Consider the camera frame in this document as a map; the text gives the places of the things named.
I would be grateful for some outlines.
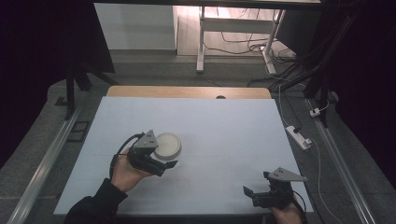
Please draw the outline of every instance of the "white cable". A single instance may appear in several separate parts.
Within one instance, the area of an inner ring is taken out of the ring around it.
[[[285,118],[283,118],[283,111],[282,111],[282,104],[280,103],[280,86],[279,85],[279,109],[280,109],[280,117],[283,119],[283,122],[285,122],[285,124],[289,127],[289,124],[286,122]]]
[[[327,105],[325,107],[321,108],[319,111],[326,109],[328,106],[329,106],[329,100],[327,100]]]
[[[329,209],[329,207],[327,207],[326,203],[323,201],[323,198],[321,197],[321,192],[320,192],[320,172],[321,172],[321,164],[320,164],[320,152],[319,152],[319,147],[318,147],[318,143],[310,138],[311,141],[313,141],[315,143],[315,145],[317,146],[317,151],[318,151],[318,162],[319,162],[319,174],[318,174],[318,193],[319,193],[319,197],[321,199],[321,201],[323,202],[323,205],[326,207],[327,211],[329,211],[330,215],[332,215],[339,223],[343,224],[342,221],[340,221],[340,219],[338,219],[338,217],[336,217]]]

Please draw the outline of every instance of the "white tabletop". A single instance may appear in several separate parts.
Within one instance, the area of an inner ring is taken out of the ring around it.
[[[262,172],[279,166],[299,174],[274,100],[104,97],[54,214],[94,195],[124,141],[151,129],[179,136],[178,164],[128,192],[120,215],[261,214],[242,187],[269,191]]]

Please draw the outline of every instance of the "cable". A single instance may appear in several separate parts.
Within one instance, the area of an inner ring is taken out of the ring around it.
[[[271,53],[272,53],[272,56],[270,55],[271,59],[273,59],[277,63],[292,63],[292,62],[296,62],[296,59],[292,58],[292,57],[280,57],[279,56],[280,52],[277,53],[277,57],[276,57],[275,54],[274,54],[274,50],[271,49]]]
[[[329,100],[327,100],[327,105],[323,108],[321,108],[319,111],[325,110],[329,106]]]
[[[280,103],[280,86],[281,86],[281,85],[279,85],[279,95],[278,95],[278,97],[279,97],[280,115],[281,115],[283,121],[285,122],[285,124],[289,127],[289,124],[286,122],[285,118],[283,117],[282,104]]]
[[[297,194],[300,198],[301,198],[301,200],[303,201],[303,204],[304,204],[304,213],[306,213],[306,205],[305,205],[305,201],[304,201],[304,198],[299,194],[299,193],[297,193],[296,191],[293,191],[295,194]]]
[[[325,224],[324,219],[323,219],[321,213],[319,212],[319,210],[318,210],[318,208],[317,208],[317,204],[315,203],[314,198],[312,197],[311,193],[310,193],[309,190],[308,190],[308,186],[306,185],[306,182],[303,182],[303,183],[304,183],[304,186],[305,186],[305,188],[306,188],[306,194],[307,194],[308,197],[311,199],[311,204],[312,204],[312,206],[314,207],[314,211],[317,212],[318,217],[319,217],[319,219],[320,219],[320,222],[321,222],[322,224]]]
[[[239,19],[239,18],[245,16],[247,10],[248,10],[247,8],[244,8],[244,9],[242,10],[242,13],[243,13],[243,14],[242,14],[241,16],[239,16],[237,19]],[[259,17],[259,13],[260,13],[260,10],[259,10],[258,13],[257,13],[256,20],[257,20],[257,18]],[[223,40],[224,40],[225,42],[228,42],[228,43],[246,43],[246,42],[250,42],[250,41],[263,41],[263,40],[268,40],[268,38],[263,38],[263,39],[251,39],[251,36],[250,36],[250,39],[249,39],[249,40],[227,40],[227,39],[224,37],[224,33],[223,33],[223,32],[221,32],[221,36],[222,36]]]
[[[208,46],[205,44],[205,42],[204,42],[204,46],[205,46],[205,48],[207,48],[207,49],[213,49],[213,48],[208,47]],[[249,52],[251,52],[251,50],[242,51],[242,52],[230,52],[230,51],[227,51],[227,50],[224,50],[224,49],[213,49],[213,50],[218,50],[218,51],[222,51],[222,52],[226,52],[226,53],[230,53],[230,54],[244,54],[244,53],[249,53]]]
[[[323,205],[326,207],[327,211],[330,213],[330,215],[332,215],[339,223],[343,224],[342,221],[340,221],[340,219],[338,219],[338,217],[336,217],[332,211],[330,211],[329,207],[326,205],[326,203],[323,201],[323,198],[321,196],[321,192],[320,192],[320,175],[321,175],[321,163],[320,163],[320,152],[319,152],[319,147],[318,147],[318,143],[311,138],[311,140],[315,143],[315,145],[317,146],[317,151],[318,151],[318,163],[319,163],[319,174],[318,174],[318,193],[319,193],[319,198],[321,199],[321,201],[323,202]]]
[[[294,206],[300,212],[301,221],[303,222],[303,224],[308,224],[308,220],[306,220],[306,212],[303,210],[303,208],[300,206],[300,204],[294,198],[291,199],[291,203],[294,204]]]
[[[294,64],[292,65],[291,70],[289,70],[288,73],[280,74],[278,77],[283,76],[283,78],[285,79],[285,77],[288,77],[288,76],[294,71],[294,69],[296,69],[296,68],[297,68],[297,63],[294,63]],[[282,81],[282,79],[279,79],[279,78],[278,78],[278,81],[274,82],[274,83],[268,88],[268,90],[269,90],[269,91],[273,91],[273,87],[274,87],[275,85],[277,85],[278,83],[280,83],[281,81]]]
[[[291,71],[290,72],[292,72],[294,69],[295,69],[295,65],[297,65],[297,63],[294,63],[294,64],[292,64],[292,65],[290,65],[289,67],[287,67],[286,69],[285,69],[285,71],[283,71],[283,72],[281,72],[279,75],[277,75],[277,77],[274,77],[274,76],[270,76],[270,77],[272,77],[272,78],[278,78],[278,77],[281,77],[281,76],[283,76],[284,74],[286,74],[288,71],[289,71],[289,69],[291,69]],[[264,78],[257,78],[257,79],[251,79],[248,83],[247,83],[247,87],[250,87],[250,84],[251,83],[253,83],[253,82],[259,82],[259,81],[264,81],[264,80],[267,80],[268,78],[266,78],[266,77],[264,77]],[[268,88],[269,90],[271,90],[271,88],[274,86],[274,83]]]
[[[256,20],[259,18],[259,14],[260,14],[260,9],[257,11]],[[253,37],[253,34],[251,34],[250,38],[248,39],[248,42],[247,42],[248,49],[251,49],[250,46],[248,45],[250,43],[251,37]]]
[[[288,76],[294,71],[295,68],[297,68],[297,66],[293,67],[293,69],[290,70],[285,76],[283,76],[282,79],[279,79],[278,81],[274,82],[274,83],[268,88],[268,90],[271,91],[271,92],[273,92],[273,91],[274,91],[273,88],[274,88],[275,85],[277,85],[277,84],[280,83],[281,81],[291,81],[293,78],[299,76],[299,75],[304,71],[304,68],[301,66],[302,69],[301,69],[300,72],[298,72],[294,77],[292,77],[292,78],[290,78],[290,79],[287,79],[286,77],[288,77]]]
[[[320,42],[314,49],[312,49],[310,52],[308,52],[307,54],[301,56],[298,61],[300,63],[311,63],[314,60],[316,60],[317,58],[314,57],[317,54],[321,53],[321,50],[323,49],[323,47],[326,45],[326,43],[331,40],[335,34],[337,33],[337,31],[341,28],[341,22],[339,22],[338,24],[335,25],[334,29],[330,32],[330,34],[328,35],[327,38],[325,38],[324,40],[322,40],[322,42]]]
[[[207,81],[208,83],[211,83],[211,84],[217,86],[217,87],[221,87],[218,83],[216,83],[216,82],[214,82],[214,81],[211,81],[211,80],[206,79],[206,78],[204,78],[204,80]]]
[[[113,176],[113,170],[114,170],[114,166],[116,165],[117,158],[119,157],[119,155],[126,155],[126,154],[121,154],[122,150],[123,150],[123,149],[125,148],[125,146],[126,146],[129,142],[131,142],[134,138],[139,139],[139,138],[141,138],[143,135],[145,135],[145,134],[144,134],[144,133],[137,133],[137,134],[134,134],[132,137],[128,138],[128,139],[124,142],[124,144],[122,144],[122,146],[121,146],[120,149],[117,151],[117,153],[114,154],[113,159],[111,160],[111,163],[110,163],[110,170],[109,170],[109,172],[110,172],[110,180],[111,180],[111,177]]]
[[[293,106],[291,106],[291,103],[290,103],[290,101],[289,101],[289,99],[288,99],[288,96],[286,96],[286,94],[285,94],[285,98],[286,98],[286,101],[287,101],[288,104],[289,104],[289,107],[291,108],[291,112],[293,112],[294,117],[297,118],[297,121],[298,121],[298,123],[300,124],[298,127],[295,127],[295,128],[298,129],[298,130],[301,130],[301,129],[303,128],[303,123],[302,123],[302,122],[300,121],[300,119],[298,118],[298,116],[297,116],[296,112],[294,111]]]
[[[267,66],[265,66],[265,70],[267,71],[267,75],[268,75],[268,77],[272,77],[272,78],[275,78],[275,79],[278,79],[278,80],[285,80],[285,81],[290,81],[290,79],[283,78],[283,77],[280,77],[280,76],[277,76],[277,77],[273,77],[273,76],[271,76],[271,75],[270,75],[270,71],[268,71],[268,68],[267,68]]]

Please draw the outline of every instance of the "dark background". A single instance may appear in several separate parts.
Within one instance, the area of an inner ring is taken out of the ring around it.
[[[113,72],[91,1],[6,1],[0,6],[0,167],[47,102],[49,87],[82,63]]]
[[[313,47],[346,13],[324,13],[318,24]],[[330,88],[339,96],[336,110],[375,159],[396,188],[396,4],[394,1],[366,1],[325,67]]]

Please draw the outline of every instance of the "white wall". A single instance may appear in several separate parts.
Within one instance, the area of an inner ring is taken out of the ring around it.
[[[95,4],[109,49],[176,49],[174,7]]]

